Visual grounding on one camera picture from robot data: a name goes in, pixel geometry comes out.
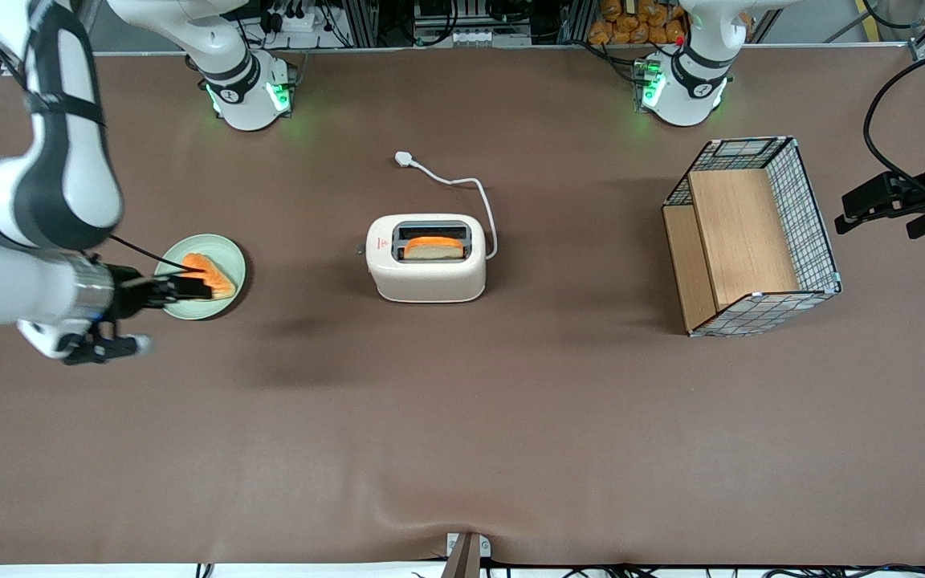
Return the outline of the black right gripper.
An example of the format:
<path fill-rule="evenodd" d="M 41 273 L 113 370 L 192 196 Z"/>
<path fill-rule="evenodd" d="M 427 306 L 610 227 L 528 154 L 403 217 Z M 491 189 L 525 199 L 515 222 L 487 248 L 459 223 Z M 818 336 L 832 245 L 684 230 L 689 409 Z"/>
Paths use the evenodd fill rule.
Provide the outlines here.
<path fill-rule="evenodd" d="M 161 310 L 179 301 L 213 299 L 213 290 L 204 279 L 178 273 L 153 274 L 144 277 L 136 268 L 96 263 L 112 282 L 113 293 L 105 311 L 93 319 L 93 324 L 111 323 L 132 318 L 143 310 Z M 162 282 L 162 294 L 157 292 Z"/>

